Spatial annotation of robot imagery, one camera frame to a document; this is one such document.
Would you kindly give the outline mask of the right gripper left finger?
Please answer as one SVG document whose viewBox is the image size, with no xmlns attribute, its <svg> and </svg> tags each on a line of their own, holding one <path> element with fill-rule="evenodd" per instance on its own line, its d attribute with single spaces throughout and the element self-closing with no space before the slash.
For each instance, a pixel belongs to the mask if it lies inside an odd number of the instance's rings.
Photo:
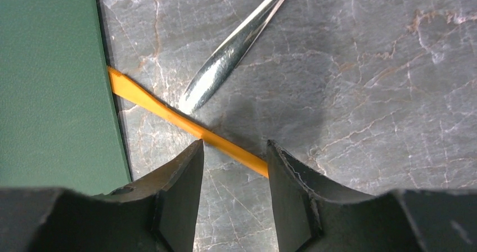
<svg viewBox="0 0 477 252">
<path fill-rule="evenodd" d="M 204 168 L 194 141 L 104 195 L 61 187 L 1 189 L 2 251 L 192 251 Z"/>
</svg>

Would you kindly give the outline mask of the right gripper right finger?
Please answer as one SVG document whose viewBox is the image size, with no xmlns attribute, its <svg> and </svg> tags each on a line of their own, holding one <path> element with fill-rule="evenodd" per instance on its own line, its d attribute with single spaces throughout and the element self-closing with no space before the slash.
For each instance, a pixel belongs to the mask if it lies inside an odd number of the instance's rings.
<svg viewBox="0 0 477 252">
<path fill-rule="evenodd" d="M 475 251 L 475 189 L 393 189 L 335 182 L 267 142 L 280 251 Z"/>
</svg>

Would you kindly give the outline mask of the green rectangular placemat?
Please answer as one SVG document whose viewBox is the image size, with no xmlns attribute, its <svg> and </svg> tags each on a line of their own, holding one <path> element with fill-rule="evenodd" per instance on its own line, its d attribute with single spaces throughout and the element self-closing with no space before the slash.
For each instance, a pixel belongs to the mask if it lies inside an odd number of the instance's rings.
<svg viewBox="0 0 477 252">
<path fill-rule="evenodd" d="M 1 186 L 130 181 L 96 0 L 1 0 Z"/>
</svg>

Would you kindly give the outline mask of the silver metal fork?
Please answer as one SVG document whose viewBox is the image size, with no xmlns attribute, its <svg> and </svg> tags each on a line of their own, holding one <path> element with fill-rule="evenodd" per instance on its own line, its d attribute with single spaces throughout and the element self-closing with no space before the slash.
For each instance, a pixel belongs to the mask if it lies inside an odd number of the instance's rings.
<svg viewBox="0 0 477 252">
<path fill-rule="evenodd" d="M 203 107 L 231 75 L 285 0 L 264 0 L 215 49 L 179 99 L 178 108 L 191 114 Z"/>
</svg>

